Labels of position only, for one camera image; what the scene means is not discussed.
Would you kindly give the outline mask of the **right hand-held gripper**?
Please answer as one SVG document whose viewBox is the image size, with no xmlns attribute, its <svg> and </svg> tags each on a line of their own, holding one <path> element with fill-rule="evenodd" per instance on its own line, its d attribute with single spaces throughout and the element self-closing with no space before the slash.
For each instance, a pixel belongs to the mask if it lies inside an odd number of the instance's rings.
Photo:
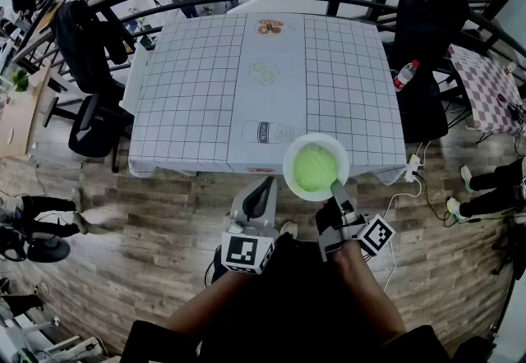
<svg viewBox="0 0 526 363">
<path fill-rule="evenodd" d="M 358 213 L 339 179 L 331 184 L 330 190 L 335 200 L 325 201 L 315 216 L 322 261 L 326 262 L 328 255 L 339 250 L 346 241 L 358 241 L 366 255 L 379 255 L 395 230 L 379 214 L 367 220 Z"/>
</svg>

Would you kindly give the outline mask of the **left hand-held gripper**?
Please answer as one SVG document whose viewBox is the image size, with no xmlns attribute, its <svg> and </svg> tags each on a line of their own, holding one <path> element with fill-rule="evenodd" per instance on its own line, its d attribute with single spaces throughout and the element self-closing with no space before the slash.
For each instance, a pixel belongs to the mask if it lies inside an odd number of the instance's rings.
<svg viewBox="0 0 526 363">
<path fill-rule="evenodd" d="M 261 274 L 275 251 L 279 232 L 275 227 L 278 183 L 261 177 L 233 199 L 224 219 L 221 264 L 240 273 Z"/>
</svg>

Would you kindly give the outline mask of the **white bowl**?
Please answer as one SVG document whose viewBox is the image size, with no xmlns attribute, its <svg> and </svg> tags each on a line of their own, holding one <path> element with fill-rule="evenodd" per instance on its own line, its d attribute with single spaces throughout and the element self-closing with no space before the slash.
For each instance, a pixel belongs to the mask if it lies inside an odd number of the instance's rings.
<svg viewBox="0 0 526 363">
<path fill-rule="evenodd" d="M 324 186 L 322 189 L 315 192 L 306 191 L 303 187 L 301 187 L 297 178 L 294 176 L 293 170 L 294 162 L 297 156 L 300 154 L 300 151 L 311 145 L 320 146 L 327 149 L 335 157 L 336 162 L 335 178 L 330 181 L 328 186 Z M 348 152 L 332 136 L 328 136 L 319 132 L 309 133 L 304 136 L 300 136 L 288 147 L 288 150 L 284 156 L 283 173 L 288 187 L 298 197 L 307 201 L 328 200 L 332 196 L 330 185 L 335 180 L 338 180 L 342 185 L 345 185 L 348 180 Z"/>
</svg>

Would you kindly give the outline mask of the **person's right forearm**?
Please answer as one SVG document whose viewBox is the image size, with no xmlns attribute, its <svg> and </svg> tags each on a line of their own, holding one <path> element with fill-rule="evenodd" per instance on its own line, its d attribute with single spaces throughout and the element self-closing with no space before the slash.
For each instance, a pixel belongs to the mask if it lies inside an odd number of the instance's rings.
<svg viewBox="0 0 526 363">
<path fill-rule="evenodd" d="M 406 334 L 398 309 L 369 269 L 359 242 L 346 241 L 330 256 L 374 339 L 385 345 Z"/>
</svg>

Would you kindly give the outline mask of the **person's left forearm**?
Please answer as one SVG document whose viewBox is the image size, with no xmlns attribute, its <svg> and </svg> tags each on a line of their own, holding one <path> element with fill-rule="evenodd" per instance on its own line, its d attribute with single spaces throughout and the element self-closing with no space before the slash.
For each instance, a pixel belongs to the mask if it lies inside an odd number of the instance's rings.
<svg viewBox="0 0 526 363">
<path fill-rule="evenodd" d="M 187 338 L 200 339 L 223 308 L 251 281 L 253 274 L 228 271 L 216 282 L 179 307 L 165 328 Z"/>
</svg>

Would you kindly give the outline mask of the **grid-patterned white tablecloth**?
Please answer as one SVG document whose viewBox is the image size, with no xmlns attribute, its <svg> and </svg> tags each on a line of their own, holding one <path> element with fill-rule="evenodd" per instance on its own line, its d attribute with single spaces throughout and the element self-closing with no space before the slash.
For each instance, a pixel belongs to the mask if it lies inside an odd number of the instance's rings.
<svg viewBox="0 0 526 363">
<path fill-rule="evenodd" d="M 308 133 L 335 138 L 351 175 L 405 165 L 373 26 L 293 13 L 169 20 L 145 65 L 129 168 L 280 174 Z"/>
</svg>

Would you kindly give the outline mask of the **person's black clothing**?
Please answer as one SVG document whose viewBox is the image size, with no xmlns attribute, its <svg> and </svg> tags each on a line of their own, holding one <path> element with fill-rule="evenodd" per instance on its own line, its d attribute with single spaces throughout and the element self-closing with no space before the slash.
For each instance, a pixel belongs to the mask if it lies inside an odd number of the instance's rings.
<svg viewBox="0 0 526 363">
<path fill-rule="evenodd" d="M 120 363 L 487 363 L 486 340 L 449 354 L 428 324 L 382 345 L 331 256 L 323 262 L 311 242 L 283 235 L 253 275 L 200 339 L 137 320 Z"/>
</svg>

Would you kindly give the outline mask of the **black office chair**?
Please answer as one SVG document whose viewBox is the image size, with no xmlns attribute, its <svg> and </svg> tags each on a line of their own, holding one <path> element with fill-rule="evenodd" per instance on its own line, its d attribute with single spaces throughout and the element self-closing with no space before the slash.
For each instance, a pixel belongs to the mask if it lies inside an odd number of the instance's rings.
<svg viewBox="0 0 526 363">
<path fill-rule="evenodd" d="M 401 91 L 394 91 L 406 143 L 428 142 L 447 134 L 447 118 L 432 71 L 420 63 L 415 77 Z"/>
<path fill-rule="evenodd" d="M 112 155 L 111 168 L 118 172 L 118 146 L 122 138 L 131 139 L 128 129 L 134 117 L 119 106 L 125 86 L 116 80 L 101 92 L 88 95 L 74 119 L 68 147 L 74 153 L 91 159 Z"/>
</svg>

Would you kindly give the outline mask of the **plastic bottle with red label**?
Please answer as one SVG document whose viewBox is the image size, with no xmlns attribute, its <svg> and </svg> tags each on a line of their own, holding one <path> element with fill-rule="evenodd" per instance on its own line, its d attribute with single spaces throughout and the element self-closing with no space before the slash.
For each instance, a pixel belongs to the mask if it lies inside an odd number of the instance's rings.
<svg viewBox="0 0 526 363">
<path fill-rule="evenodd" d="M 415 77 L 419 66 L 420 62 L 418 60 L 412 60 L 402 67 L 394 79 L 394 89 L 397 92 L 401 91 Z"/>
</svg>

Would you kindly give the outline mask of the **purple checked table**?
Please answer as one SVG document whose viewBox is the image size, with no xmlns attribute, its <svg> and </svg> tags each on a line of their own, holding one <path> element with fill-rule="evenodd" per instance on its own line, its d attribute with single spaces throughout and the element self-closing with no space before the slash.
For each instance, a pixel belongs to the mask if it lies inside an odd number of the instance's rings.
<svg viewBox="0 0 526 363">
<path fill-rule="evenodd" d="M 526 125 L 513 119 L 509 110 L 510 105 L 523 102 L 514 78 L 505 73 L 505 68 L 459 45 L 450 45 L 449 53 L 471 110 L 468 126 L 483 133 L 516 135 L 526 131 Z"/>
</svg>

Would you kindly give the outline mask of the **wooden cabinet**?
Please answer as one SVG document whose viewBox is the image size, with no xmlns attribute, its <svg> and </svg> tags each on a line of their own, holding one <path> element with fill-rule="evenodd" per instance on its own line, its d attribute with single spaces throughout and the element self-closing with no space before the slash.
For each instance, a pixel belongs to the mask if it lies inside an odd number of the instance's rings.
<svg viewBox="0 0 526 363">
<path fill-rule="evenodd" d="M 26 92 L 10 95 L 10 102 L 0 117 L 0 159 L 29 158 L 49 79 L 50 68 L 46 66 L 30 76 Z"/>
</svg>

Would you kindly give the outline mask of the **green plant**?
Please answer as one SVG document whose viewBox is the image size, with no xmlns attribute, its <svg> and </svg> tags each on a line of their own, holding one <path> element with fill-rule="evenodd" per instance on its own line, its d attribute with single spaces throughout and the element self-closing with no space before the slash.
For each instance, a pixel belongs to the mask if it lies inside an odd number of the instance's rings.
<svg viewBox="0 0 526 363">
<path fill-rule="evenodd" d="M 12 75 L 12 84 L 17 93 L 24 93 L 28 89 L 29 77 L 25 69 L 19 69 Z"/>
</svg>

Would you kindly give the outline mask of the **white metal frame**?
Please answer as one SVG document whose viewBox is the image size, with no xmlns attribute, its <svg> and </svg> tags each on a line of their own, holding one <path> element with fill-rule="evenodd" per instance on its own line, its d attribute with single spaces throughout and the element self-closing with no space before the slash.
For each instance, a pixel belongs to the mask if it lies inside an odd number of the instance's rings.
<svg viewBox="0 0 526 363">
<path fill-rule="evenodd" d="M 108 357 L 97 337 L 83 340 L 76 335 L 52 344 L 44 330 L 60 326 L 57 316 L 42 324 L 25 319 L 20 323 L 7 307 L 0 306 L 0 358 L 7 363 L 94 363 Z"/>
</svg>

